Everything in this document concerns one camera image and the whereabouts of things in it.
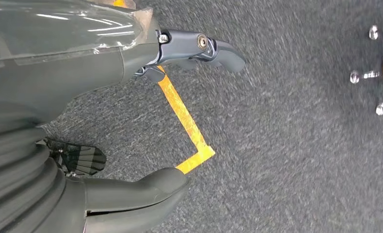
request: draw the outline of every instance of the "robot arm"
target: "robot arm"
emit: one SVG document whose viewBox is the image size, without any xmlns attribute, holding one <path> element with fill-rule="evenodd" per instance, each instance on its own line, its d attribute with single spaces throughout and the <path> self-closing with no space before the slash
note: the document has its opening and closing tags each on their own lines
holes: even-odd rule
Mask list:
<svg viewBox="0 0 383 233">
<path fill-rule="evenodd" d="M 161 73 L 147 72 L 157 65 L 242 69 L 229 44 L 161 30 L 141 13 L 83 0 L 0 0 L 0 232 L 137 233 L 186 195 L 190 182 L 175 168 L 133 183 L 65 177 L 35 143 L 45 137 L 36 125 L 71 99 L 133 76 L 158 81 Z"/>
</svg>

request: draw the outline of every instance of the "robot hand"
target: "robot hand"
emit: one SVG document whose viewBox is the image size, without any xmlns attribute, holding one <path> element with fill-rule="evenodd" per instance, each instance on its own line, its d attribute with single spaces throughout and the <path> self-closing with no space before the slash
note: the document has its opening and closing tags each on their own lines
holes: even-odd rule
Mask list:
<svg viewBox="0 0 383 233">
<path fill-rule="evenodd" d="M 179 30 L 157 32 L 159 53 L 155 60 L 139 69 L 134 76 L 147 76 L 154 82 L 164 78 L 159 65 L 175 64 L 184 69 L 193 69 L 197 62 L 214 67 L 224 67 L 230 72 L 239 72 L 246 64 L 243 56 L 230 44 L 206 37 L 202 33 Z"/>
</svg>

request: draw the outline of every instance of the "chair caster wheel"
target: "chair caster wheel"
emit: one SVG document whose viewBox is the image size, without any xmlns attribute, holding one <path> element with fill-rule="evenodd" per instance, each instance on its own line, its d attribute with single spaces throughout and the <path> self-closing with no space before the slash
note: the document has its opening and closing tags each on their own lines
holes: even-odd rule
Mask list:
<svg viewBox="0 0 383 233">
<path fill-rule="evenodd" d="M 350 82 L 356 84 L 360 81 L 360 75 L 357 71 L 353 70 L 350 74 Z"/>
<path fill-rule="evenodd" d="M 383 103 L 379 103 L 379 105 L 377 105 L 376 113 L 377 113 L 377 115 L 379 115 L 379 116 L 382 116 L 382 115 L 383 115 Z"/>
</svg>

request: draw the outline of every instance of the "gray carpet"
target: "gray carpet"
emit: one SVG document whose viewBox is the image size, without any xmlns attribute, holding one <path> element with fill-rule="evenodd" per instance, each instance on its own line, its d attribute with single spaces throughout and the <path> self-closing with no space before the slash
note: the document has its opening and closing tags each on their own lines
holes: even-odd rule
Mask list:
<svg viewBox="0 0 383 233">
<path fill-rule="evenodd" d="M 383 232 L 383 117 L 374 82 L 349 82 L 381 54 L 367 30 L 383 25 L 383 0 L 137 4 L 248 59 L 238 74 L 167 68 L 217 153 L 188 174 L 189 195 L 150 232 Z M 98 177 L 134 181 L 196 152 L 145 79 L 81 96 L 46 129 L 100 147 L 109 161 Z"/>
</svg>

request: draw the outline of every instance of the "plastic sheet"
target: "plastic sheet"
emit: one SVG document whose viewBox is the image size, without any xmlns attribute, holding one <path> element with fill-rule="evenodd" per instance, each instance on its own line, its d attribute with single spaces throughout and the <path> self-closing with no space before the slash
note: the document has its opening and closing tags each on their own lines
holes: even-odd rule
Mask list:
<svg viewBox="0 0 383 233">
<path fill-rule="evenodd" d="M 83 0 L 0 0 L 0 67 L 128 50 L 147 39 L 152 14 Z"/>
</svg>

